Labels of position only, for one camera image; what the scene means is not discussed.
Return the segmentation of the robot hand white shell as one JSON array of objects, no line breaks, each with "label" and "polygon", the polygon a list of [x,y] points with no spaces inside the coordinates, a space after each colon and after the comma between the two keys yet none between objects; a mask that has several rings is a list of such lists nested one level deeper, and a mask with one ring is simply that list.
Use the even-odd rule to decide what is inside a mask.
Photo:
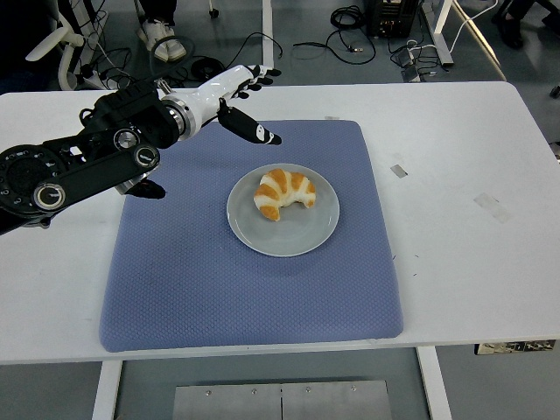
[{"label": "robot hand white shell", "polygon": [[247,99],[249,91],[258,91],[273,83],[281,71],[264,65],[238,65],[200,85],[185,97],[189,130],[187,138],[197,134],[203,126],[217,118],[219,124],[252,144],[279,145],[282,138],[264,128],[259,122],[227,101]]}]

